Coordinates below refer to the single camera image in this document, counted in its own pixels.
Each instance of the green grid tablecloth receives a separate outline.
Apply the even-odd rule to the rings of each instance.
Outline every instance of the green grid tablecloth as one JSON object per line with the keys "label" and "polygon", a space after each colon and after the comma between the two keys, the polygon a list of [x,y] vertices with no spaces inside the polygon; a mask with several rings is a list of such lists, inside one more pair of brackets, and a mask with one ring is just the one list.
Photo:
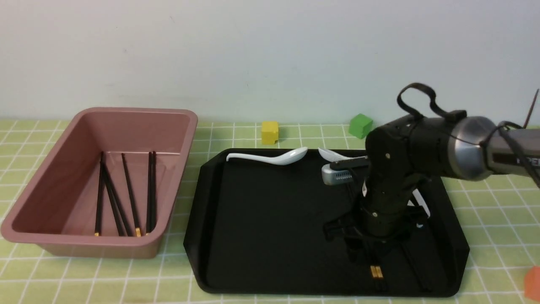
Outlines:
{"label": "green grid tablecloth", "polygon": [[[0,220],[62,134],[68,121],[0,120]],[[212,295],[195,282],[182,245],[199,167],[235,148],[362,149],[347,125],[282,123],[280,141],[260,142],[255,123],[200,122],[174,215],[151,260],[55,257],[32,244],[0,237],[0,303],[528,303],[523,278],[540,265],[540,192],[519,176],[482,182],[444,180],[471,245],[461,291],[449,299]]]}

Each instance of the chopstick held by gripper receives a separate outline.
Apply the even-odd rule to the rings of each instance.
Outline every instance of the chopstick held by gripper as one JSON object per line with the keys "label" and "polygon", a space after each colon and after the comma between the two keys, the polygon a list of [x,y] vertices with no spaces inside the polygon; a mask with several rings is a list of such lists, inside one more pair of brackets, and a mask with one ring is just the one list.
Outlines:
{"label": "chopstick held by gripper", "polygon": [[116,187],[114,186],[114,183],[112,182],[111,174],[109,170],[107,169],[107,167],[105,167],[105,177],[107,178],[107,181],[109,182],[109,186],[111,187],[112,195],[114,196],[114,202],[116,203],[116,207],[118,208],[118,213],[120,214],[122,223],[124,223],[124,229],[126,229],[126,234],[128,236],[133,236],[133,231],[131,231],[130,224],[126,218],[126,213],[124,212],[124,208],[122,207],[122,204],[120,203],[120,197],[118,196],[118,192],[116,191]]}
{"label": "chopstick held by gripper", "polygon": [[152,152],[148,152],[148,195],[146,198],[146,234],[152,231]]}
{"label": "chopstick held by gripper", "polygon": [[156,197],[156,165],[157,155],[156,151],[152,152],[152,231],[156,228],[157,216],[158,216],[158,202]]}
{"label": "chopstick held by gripper", "polygon": [[103,182],[105,183],[105,188],[107,189],[107,193],[109,195],[109,201],[111,202],[111,209],[112,209],[112,216],[114,217],[114,223],[116,224],[116,229],[118,231],[119,236],[125,236],[125,232],[122,228],[122,223],[120,222],[120,217],[118,216],[118,208],[116,207],[116,202],[114,200],[114,195],[111,190],[111,186],[109,185],[109,179],[106,176],[107,172],[107,166],[105,162],[101,163],[101,170],[103,171]]}
{"label": "chopstick held by gripper", "polygon": [[126,175],[127,183],[127,192],[130,196],[131,202],[131,213],[133,214],[133,223],[135,224],[135,234],[139,237],[140,234],[140,223],[139,223],[139,214],[137,212],[137,205],[135,203],[135,196],[133,195],[133,187],[131,186],[130,172],[127,169],[126,155],[122,153],[122,164],[124,165],[124,173]]}
{"label": "chopstick held by gripper", "polygon": [[98,182],[98,201],[96,204],[96,227],[94,229],[94,235],[100,236],[102,230],[102,215],[103,215],[103,163],[105,159],[105,153],[101,152],[99,159],[99,182]]}

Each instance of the silver component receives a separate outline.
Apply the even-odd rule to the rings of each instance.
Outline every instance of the silver component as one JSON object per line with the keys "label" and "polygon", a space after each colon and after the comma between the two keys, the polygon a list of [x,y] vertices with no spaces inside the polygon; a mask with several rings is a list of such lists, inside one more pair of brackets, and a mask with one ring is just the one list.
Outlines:
{"label": "silver component", "polygon": [[495,127],[491,120],[483,116],[466,117],[454,127],[451,134],[460,140],[449,139],[448,159],[459,179],[480,181],[493,174],[487,167],[484,151],[479,144]]}
{"label": "silver component", "polygon": [[321,168],[322,182],[328,186],[345,184],[353,181],[353,176],[347,170],[330,169],[330,164],[327,163]]}

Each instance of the green block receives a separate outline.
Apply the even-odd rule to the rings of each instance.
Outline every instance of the green block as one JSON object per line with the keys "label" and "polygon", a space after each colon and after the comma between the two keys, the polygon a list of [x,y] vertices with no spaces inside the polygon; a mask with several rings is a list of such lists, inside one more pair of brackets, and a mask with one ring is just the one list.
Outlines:
{"label": "green block", "polygon": [[373,126],[373,120],[364,114],[358,114],[350,120],[349,134],[363,139]]}

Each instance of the black strap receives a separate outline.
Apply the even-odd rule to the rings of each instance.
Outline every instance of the black strap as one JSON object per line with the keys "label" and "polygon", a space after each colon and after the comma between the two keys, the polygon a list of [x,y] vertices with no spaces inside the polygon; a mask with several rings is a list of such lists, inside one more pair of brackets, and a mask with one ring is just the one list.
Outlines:
{"label": "black strap", "polygon": [[414,82],[414,83],[411,83],[410,85],[404,87],[401,92],[399,93],[399,95],[397,96],[397,105],[400,106],[401,109],[403,109],[404,111],[406,111],[407,113],[411,114],[414,118],[414,120],[420,120],[422,118],[424,118],[424,115],[422,115],[420,112],[418,112],[418,110],[416,110],[415,108],[405,104],[403,102],[403,99],[401,98],[401,94],[403,94],[403,92],[405,92],[407,89],[409,88],[413,88],[413,89],[417,89],[418,91],[426,94],[429,96],[429,108],[431,108],[431,110],[441,116],[442,118],[444,118],[446,121],[449,121],[449,122],[457,122],[463,118],[465,118],[467,116],[467,112],[465,110],[454,110],[452,112],[446,112],[444,111],[443,109],[439,108],[439,106],[437,105],[437,103],[435,102],[435,98],[437,97],[437,94],[435,94],[435,90],[432,89],[431,87],[423,84],[423,83],[419,83],[419,82]]}

